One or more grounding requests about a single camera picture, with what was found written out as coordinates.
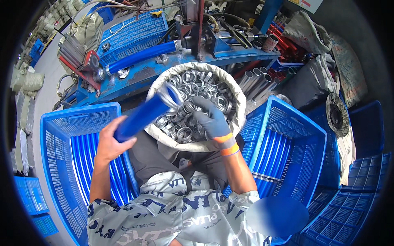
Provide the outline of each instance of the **gray shirt with blue lettering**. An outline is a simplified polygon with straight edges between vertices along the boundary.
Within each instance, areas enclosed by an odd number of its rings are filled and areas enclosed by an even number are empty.
[[[257,191],[232,192],[227,199],[209,189],[207,175],[195,172],[188,195],[179,173],[154,175],[140,195],[123,206],[96,199],[89,205],[89,245],[167,246],[177,239],[183,246],[269,246],[271,238],[246,222],[247,209],[259,199]]]

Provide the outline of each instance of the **hydraulic hose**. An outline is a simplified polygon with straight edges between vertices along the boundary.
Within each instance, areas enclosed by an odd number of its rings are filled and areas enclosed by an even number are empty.
[[[175,87],[169,83],[164,83],[151,99],[142,103],[120,123],[113,137],[118,142],[127,141],[170,108],[181,106],[181,98]]]
[[[145,61],[147,59],[156,57],[158,55],[179,51],[181,47],[182,46],[180,40],[174,40],[172,42],[155,45],[150,48],[147,48],[146,50],[142,50],[140,52],[126,56],[125,58],[122,58],[119,61],[109,64],[105,67],[105,70],[107,74],[111,76],[112,74],[118,72],[119,70],[130,67],[138,62]]]
[[[218,16],[218,15],[224,15],[224,16],[227,16],[227,17],[235,18],[235,19],[237,19],[240,23],[243,23],[243,24],[246,26],[246,31],[252,30],[252,28],[250,28],[249,23],[248,23],[246,20],[242,19],[241,17],[238,17],[238,16],[236,16],[236,15],[232,15],[232,14],[229,14],[229,13],[215,13],[215,14],[212,14],[212,16]]]
[[[215,19],[212,15],[207,14],[207,13],[203,13],[203,15],[204,15],[204,16],[207,16],[208,19],[209,19],[213,24],[215,24],[214,32],[218,32],[219,29],[220,29],[220,27],[219,27],[219,24],[217,23],[216,19]]]

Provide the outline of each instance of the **plastic bag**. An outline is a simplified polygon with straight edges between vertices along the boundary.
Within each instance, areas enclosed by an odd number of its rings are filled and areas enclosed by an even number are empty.
[[[15,139],[15,162],[17,164],[17,171],[23,173],[22,153],[20,151],[20,133],[22,130],[17,128],[17,137]]]
[[[291,100],[296,109],[299,109],[327,92],[339,94],[328,70],[325,55],[318,55],[303,66],[289,83],[286,83],[281,93]]]
[[[14,67],[12,71],[12,77],[11,77],[11,85],[10,88],[12,91],[20,91],[22,88],[23,84],[25,83],[26,80],[26,69],[20,69],[18,70],[16,67]]]
[[[14,173],[17,173],[17,162],[15,161],[15,148],[11,150],[11,152],[9,153],[9,157],[11,158],[12,171]]]
[[[314,23],[309,15],[302,10],[296,12],[286,25],[283,36],[313,54],[327,53],[332,46],[330,36],[325,28]]]
[[[287,96],[282,95],[282,94],[278,94],[278,95],[275,95],[275,97],[277,97],[277,98],[281,99],[282,101],[288,103],[289,105],[293,106],[293,103],[291,102],[291,100]]]
[[[27,159],[27,135],[21,129],[20,130],[20,153],[22,157],[22,164],[23,164],[23,174],[27,176],[29,174],[29,161]]]
[[[21,92],[15,96],[15,104],[17,105],[17,127],[20,125],[20,115],[22,113],[24,98],[25,95]]]
[[[349,108],[368,93],[360,61],[351,46],[335,33],[330,33],[333,41],[332,54],[338,67],[339,79],[346,106]]]
[[[34,107],[35,107],[35,100],[33,98],[30,98],[30,103],[27,111],[26,129],[25,129],[25,132],[28,135],[31,135],[33,133]]]
[[[26,80],[22,85],[24,91],[37,91],[44,84],[45,74],[26,72]]]
[[[226,82],[226,84],[229,86],[236,101],[236,114],[234,115],[231,121],[230,130],[234,136],[238,135],[239,131],[242,129],[246,121],[245,119],[246,97],[242,93],[242,90],[237,84],[237,82],[235,82],[234,78],[228,73],[226,73],[223,69],[217,66],[206,64],[206,63],[189,62],[167,69],[153,82],[152,86],[148,91],[147,100],[151,99],[154,93],[156,92],[156,90],[160,88],[161,85],[172,75],[179,74],[190,68],[199,71],[206,71],[206,72],[211,71],[212,73],[216,74],[221,81]],[[157,128],[152,123],[145,127],[145,131],[153,138],[155,138],[157,141],[176,150],[190,151],[190,152],[211,152],[218,150],[217,146],[214,144],[214,141],[179,144],[177,141],[167,136],[167,134],[162,132],[159,128]]]
[[[27,160],[29,163],[29,167],[33,168],[34,167],[33,137],[27,136],[26,141],[27,141]]]
[[[24,95],[22,110],[20,113],[20,121],[19,121],[19,128],[24,131],[26,130],[26,125],[27,125],[27,113],[29,110],[29,104],[30,104],[30,97],[28,95]]]

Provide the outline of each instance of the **white bag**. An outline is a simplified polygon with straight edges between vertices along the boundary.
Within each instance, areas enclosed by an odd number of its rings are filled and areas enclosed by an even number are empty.
[[[230,130],[234,136],[238,135],[239,131],[242,129],[245,124],[245,107],[246,107],[246,97],[242,93],[241,88],[235,82],[234,78],[226,73],[223,69],[209,65],[206,63],[197,63],[197,62],[189,62],[185,64],[180,64],[174,66],[166,71],[164,71],[152,84],[148,91],[147,100],[151,99],[155,94],[156,90],[161,87],[161,85],[169,79],[174,74],[180,74],[181,72],[188,69],[195,69],[199,71],[212,72],[220,78],[220,81],[225,82],[231,92],[234,95],[236,100],[236,114],[231,121]],[[176,150],[181,151],[190,151],[190,152],[212,152],[219,150],[215,145],[214,141],[203,141],[203,142],[194,142],[187,144],[179,144],[177,141],[169,137],[167,134],[162,132],[159,128],[157,128],[154,124],[149,124],[145,127],[145,131],[155,138],[157,141],[174,148]]]
[[[330,37],[333,41],[332,53],[338,67],[343,96],[349,108],[367,95],[367,84],[360,61],[350,44],[335,33],[330,33]]]
[[[44,84],[45,74],[42,73],[32,73],[27,71],[26,80],[22,85],[24,91],[37,91],[41,89]]]
[[[295,13],[283,30],[283,36],[292,40],[309,53],[324,54],[331,50],[331,39],[323,26],[314,23],[305,11]]]

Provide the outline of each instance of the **bare hand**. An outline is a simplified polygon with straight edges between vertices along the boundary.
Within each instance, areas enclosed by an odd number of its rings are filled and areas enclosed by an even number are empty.
[[[125,118],[127,118],[127,116],[120,116],[114,119],[100,131],[95,160],[97,159],[105,163],[109,163],[110,161],[118,158],[119,155],[130,149],[136,143],[136,137],[132,137],[123,143],[119,143],[113,137],[113,133],[115,132],[116,128]]]

